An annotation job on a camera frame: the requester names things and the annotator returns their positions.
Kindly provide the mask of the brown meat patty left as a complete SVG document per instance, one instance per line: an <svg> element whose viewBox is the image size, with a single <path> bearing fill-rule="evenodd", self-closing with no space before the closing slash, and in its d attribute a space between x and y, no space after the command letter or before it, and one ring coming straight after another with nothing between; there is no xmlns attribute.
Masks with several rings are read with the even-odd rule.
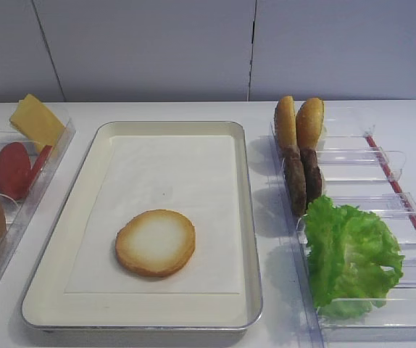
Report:
<svg viewBox="0 0 416 348"><path fill-rule="evenodd" d="M298 147L286 146L283 150L283 156L292 213L297 217L301 217L306 211L307 193L304 167Z"/></svg>

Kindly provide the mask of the brown meat patty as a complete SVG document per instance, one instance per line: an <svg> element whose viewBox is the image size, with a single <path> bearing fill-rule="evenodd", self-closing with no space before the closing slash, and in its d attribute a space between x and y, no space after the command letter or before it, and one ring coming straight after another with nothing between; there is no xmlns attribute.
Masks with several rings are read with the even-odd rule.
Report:
<svg viewBox="0 0 416 348"><path fill-rule="evenodd" d="M312 202L322 194L322 176L317 163L317 153L312 148L300 149L306 181L307 201Z"/></svg>
<svg viewBox="0 0 416 348"><path fill-rule="evenodd" d="M297 217L301 217L306 211L307 193L304 167L298 147L286 146L283 150L283 156L292 213Z"/></svg>

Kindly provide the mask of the toasted bread slice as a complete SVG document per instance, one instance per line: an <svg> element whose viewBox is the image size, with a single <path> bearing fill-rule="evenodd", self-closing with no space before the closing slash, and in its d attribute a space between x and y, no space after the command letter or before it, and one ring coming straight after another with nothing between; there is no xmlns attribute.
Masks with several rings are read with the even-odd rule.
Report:
<svg viewBox="0 0 416 348"><path fill-rule="evenodd" d="M196 248L192 222L172 210L148 210L117 233L117 261L139 276L165 278L177 273Z"/></svg>

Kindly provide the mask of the brown meat patty right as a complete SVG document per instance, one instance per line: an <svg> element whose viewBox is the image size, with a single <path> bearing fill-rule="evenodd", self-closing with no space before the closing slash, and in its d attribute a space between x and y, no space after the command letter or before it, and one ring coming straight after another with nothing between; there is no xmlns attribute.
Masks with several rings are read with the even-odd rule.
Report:
<svg viewBox="0 0 416 348"><path fill-rule="evenodd" d="M322 194L322 176L317 163L317 153L312 148L300 149L306 181L307 201L312 202Z"/></svg>

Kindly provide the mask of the green lettuce leaf in rack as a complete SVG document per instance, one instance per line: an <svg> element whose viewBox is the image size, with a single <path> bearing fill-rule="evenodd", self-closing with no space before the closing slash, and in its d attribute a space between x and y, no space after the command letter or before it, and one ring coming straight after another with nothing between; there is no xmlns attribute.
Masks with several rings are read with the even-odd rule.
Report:
<svg viewBox="0 0 416 348"><path fill-rule="evenodd" d="M402 278L404 255L375 213L321 196L304 217L313 305L322 316L357 318L386 304Z"/></svg>

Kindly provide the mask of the thin red tomato slice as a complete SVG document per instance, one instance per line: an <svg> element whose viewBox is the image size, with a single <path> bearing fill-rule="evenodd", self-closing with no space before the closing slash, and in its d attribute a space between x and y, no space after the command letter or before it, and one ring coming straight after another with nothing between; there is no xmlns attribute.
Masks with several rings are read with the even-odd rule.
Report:
<svg viewBox="0 0 416 348"><path fill-rule="evenodd" d="M33 182L40 173L41 169L43 168L45 162L47 161L49 154L52 150L51 145L45 145L40 154L38 155L37 160L34 162L31 171L30 171L30 181Z"/></svg>

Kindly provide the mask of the yellow cheese slices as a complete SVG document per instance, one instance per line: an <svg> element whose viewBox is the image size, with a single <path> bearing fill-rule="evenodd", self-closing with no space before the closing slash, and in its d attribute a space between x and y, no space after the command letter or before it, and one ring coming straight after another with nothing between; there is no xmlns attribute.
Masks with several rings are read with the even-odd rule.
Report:
<svg viewBox="0 0 416 348"><path fill-rule="evenodd" d="M57 116L32 94L27 94L18 102L9 121L34 143L38 153L45 146L54 146L65 129Z"/></svg>

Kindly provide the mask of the white paper liner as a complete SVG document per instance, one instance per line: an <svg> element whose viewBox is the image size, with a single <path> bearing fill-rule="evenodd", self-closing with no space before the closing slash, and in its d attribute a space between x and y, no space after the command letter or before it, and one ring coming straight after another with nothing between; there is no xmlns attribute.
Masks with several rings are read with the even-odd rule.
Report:
<svg viewBox="0 0 416 348"><path fill-rule="evenodd" d="M236 152L231 136L115 136L86 171L73 219L83 234L70 293L223 293L241 290ZM118 264L117 232L136 215L186 216L196 248L176 274L140 277Z"/></svg>

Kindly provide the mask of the golden bun slice left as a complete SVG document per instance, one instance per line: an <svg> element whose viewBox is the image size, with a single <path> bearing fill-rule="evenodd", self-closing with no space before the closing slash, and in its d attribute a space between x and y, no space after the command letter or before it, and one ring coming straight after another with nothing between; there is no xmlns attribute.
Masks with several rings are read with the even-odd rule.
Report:
<svg viewBox="0 0 416 348"><path fill-rule="evenodd" d="M280 148L297 146L296 113L292 96L284 96L278 101L275 107L274 123Z"/></svg>

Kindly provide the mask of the golden bun slice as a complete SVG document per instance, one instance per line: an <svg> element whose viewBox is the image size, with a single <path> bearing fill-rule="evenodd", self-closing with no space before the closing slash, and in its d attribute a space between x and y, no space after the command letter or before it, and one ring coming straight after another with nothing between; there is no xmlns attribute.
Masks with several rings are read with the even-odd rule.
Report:
<svg viewBox="0 0 416 348"><path fill-rule="evenodd" d="M324 119L324 101L313 97L301 105L296 116L298 147L316 149Z"/></svg>
<svg viewBox="0 0 416 348"><path fill-rule="evenodd" d="M296 113L292 96L284 96L278 101L275 107L274 123L280 148L297 146Z"/></svg>

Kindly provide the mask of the golden bun slice right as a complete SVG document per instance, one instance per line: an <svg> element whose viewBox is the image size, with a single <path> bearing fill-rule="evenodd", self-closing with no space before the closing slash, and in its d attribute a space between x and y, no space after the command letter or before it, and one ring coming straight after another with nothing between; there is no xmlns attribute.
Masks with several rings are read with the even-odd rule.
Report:
<svg viewBox="0 0 416 348"><path fill-rule="evenodd" d="M316 149L324 119L324 101L313 97L301 105L296 116L298 147Z"/></svg>

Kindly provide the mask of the clear right acrylic rack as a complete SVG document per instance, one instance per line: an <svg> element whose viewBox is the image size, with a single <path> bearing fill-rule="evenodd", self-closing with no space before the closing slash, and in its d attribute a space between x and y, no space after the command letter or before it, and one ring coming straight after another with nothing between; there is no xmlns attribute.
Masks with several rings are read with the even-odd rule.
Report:
<svg viewBox="0 0 416 348"><path fill-rule="evenodd" d="M305 223L291 211L285 164L276 132L270 129L275 186L283 203L303 302L302 325L311 347L328 347L336 341L416 340L416 203L399 185L405 154L379 147L373 131L369 112L341 107L326 110L316 148L323 193L336 206L373 212L388 226L404 256L403 275L382 299L345 296L317 309L309 287Z"/></svg>

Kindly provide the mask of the clear acrylic rack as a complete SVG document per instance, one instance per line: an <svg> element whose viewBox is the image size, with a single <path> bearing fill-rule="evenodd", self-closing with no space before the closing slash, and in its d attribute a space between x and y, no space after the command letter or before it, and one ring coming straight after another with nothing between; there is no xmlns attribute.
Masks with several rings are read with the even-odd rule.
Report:
<svg viewBox="0 0 416 348"><path fill-rule="evenodd" d="M53 145L24 199L15 200L0 193L0 203L6 220L6 233L0 239L0 280L75 135L75 126L67 109L58 103L48 103L47 107L63 123L65 130ZM34 163L38 157L34 142L9 123L9 117L15 109L14 104L0 104L0 151L12 142L20 142L26 148L30 161Z"/></svg>
<svg viewBox="0 0 416 348"><path fill-rule="evenodd" d="M388 226L404 256L403 275L382 299L345 296L317 309L309 287L305 223L291 211L285 164L276 132L270 129L275 186L283 203L303 302L302 325L311 347L328 347L336 341L416 340L416 203L399 185L405 154L379 147L373 131L369 112L341 107L326 110L316 148L323 193L336 206L373 212Z"/></svg>

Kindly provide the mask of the cream metal tray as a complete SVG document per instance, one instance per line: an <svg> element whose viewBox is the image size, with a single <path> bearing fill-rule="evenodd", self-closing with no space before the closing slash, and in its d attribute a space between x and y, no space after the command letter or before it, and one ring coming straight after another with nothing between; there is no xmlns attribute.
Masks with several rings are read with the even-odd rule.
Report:
<svg viewBox="0 0 416 348"><path fill-rule="evenodd" d="M165 278L117 261L126 223L171 210L195 229ZM231 121L115 121L98 128L22 302L41 329L242 331L262 313L243 128Z"/></svg>

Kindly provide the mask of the clear left acrylic rack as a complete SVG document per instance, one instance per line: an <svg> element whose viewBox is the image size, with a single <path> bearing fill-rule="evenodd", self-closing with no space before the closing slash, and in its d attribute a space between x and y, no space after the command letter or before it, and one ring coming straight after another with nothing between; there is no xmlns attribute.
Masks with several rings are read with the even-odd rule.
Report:
<svg viewBox="0 0 416 348"><path fill-rule="evenodd" d="M75 126L67 109L58 103L48 103L47 107L63 123L65 130L53 145L24 199L15 200L0 193L0 203L6 220L6 233L0 239L0 280L75 135ZM38 157L34 142L9 123L9 117L15 109L14 104L0 104L0 151L12 142L20 142L26 148L30 161L34 163Z"/></svg>

